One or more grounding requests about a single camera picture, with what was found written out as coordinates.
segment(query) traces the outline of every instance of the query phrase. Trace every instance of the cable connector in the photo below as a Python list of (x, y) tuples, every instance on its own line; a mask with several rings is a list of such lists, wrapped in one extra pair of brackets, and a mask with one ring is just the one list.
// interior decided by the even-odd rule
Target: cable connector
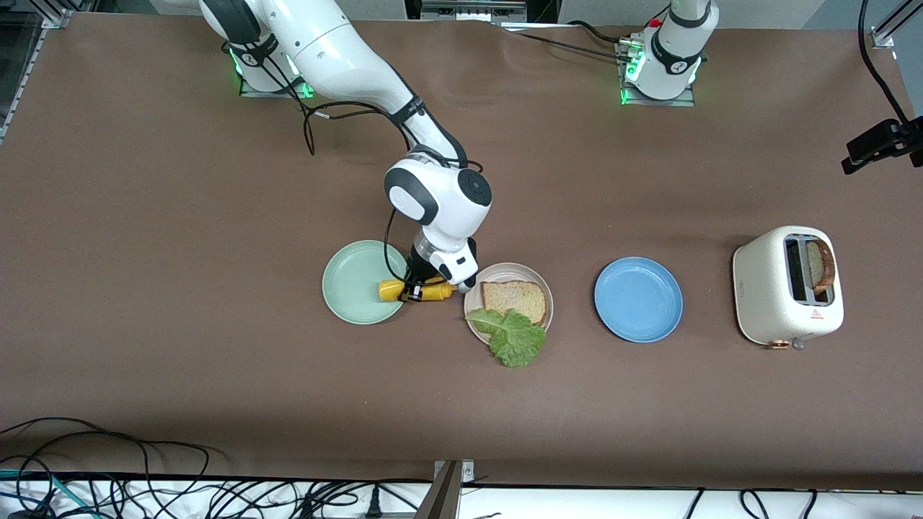
[(381, 512), (381, 505), (378, 502), (378, 484), (372, 488), (372, 499), (368, 502), (368, 512), (366, 512), (366, 519), (378, 519), (383, 515)]

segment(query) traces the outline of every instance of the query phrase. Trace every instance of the blue plate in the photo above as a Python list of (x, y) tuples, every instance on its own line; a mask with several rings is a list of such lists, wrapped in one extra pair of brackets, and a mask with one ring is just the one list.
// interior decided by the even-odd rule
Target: blue plate
[(676, 278), (647, 258), (609, 263), (596, 280), (594, 298), (605, 326), (633, 343), (663, 339), (683, 315), (683, 295)]

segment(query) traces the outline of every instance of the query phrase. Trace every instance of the plate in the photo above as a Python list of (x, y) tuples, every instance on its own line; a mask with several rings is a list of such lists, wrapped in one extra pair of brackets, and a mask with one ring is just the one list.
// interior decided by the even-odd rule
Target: plate
[(673, 274), (647, 258), (609, 263), (596, 280), (596, 312), (615, 335), (633, 343), (653, 343), (676, 329), (683, 295)]
[[(395, 272), (406, 270), (407, 262), (398, 249), (388, 246), (388, 258)], [(324, 269), (324, 302), (337, 317), (351, 324), (381, 322), (403, 305), (378, 297), (378, 283), (393, 278), (385, 266), (382, 242), (351, 243), (334, 254)]]
[[(542, 321), (542, 328), (547, 332), (548, 326), (551, 325), (551, 317), (555, 311), (555, 301), (551, 298), (551, 290), (548, 288), (548, 283), (545, 283), (545, 280), (542, 279), (542, 276), (538, 275), (538, 272), (519, 263), (498, 263), (478, 272), (477, 284), (474, 285), (471, 292), (464, 295), (464, 315), (484, 307), (481, 283), (504, 283), (507, 281), (531, 281), (542, 287), (545, 292), (545, 302), (547, 303), (547, 312), (545, 313), (545, 320)], [(480, 333), (470, 321), (466, 320), (465, 322), (468, 323), (468, 328), (471, 329), (474, 335), (477, 335), (477, 338), (482, 343), (490, 344), (490, 335)]]

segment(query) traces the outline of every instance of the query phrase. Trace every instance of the toaster slot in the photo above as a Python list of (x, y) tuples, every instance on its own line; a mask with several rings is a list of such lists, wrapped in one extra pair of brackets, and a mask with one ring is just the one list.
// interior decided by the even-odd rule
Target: toaster slot
[(792, 298), (801, 305), (826, 307), (833, 302), (833, 287), (815, 294), (811, 283), (808, 243), (818, 239), (812, 235), (786, 236), (785, 263), (788, 269), (788, 288)]

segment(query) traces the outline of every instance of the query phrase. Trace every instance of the lettuce leaf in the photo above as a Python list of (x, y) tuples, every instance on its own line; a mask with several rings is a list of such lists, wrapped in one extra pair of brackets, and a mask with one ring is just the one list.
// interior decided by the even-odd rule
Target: lettuce leaf
[(512, 308), (507, 315), (479, 308), (465, 318), (479, 332), (490, 335), (490, 351), (509, 368), (529, 364), (545, 344), (545, 330)]

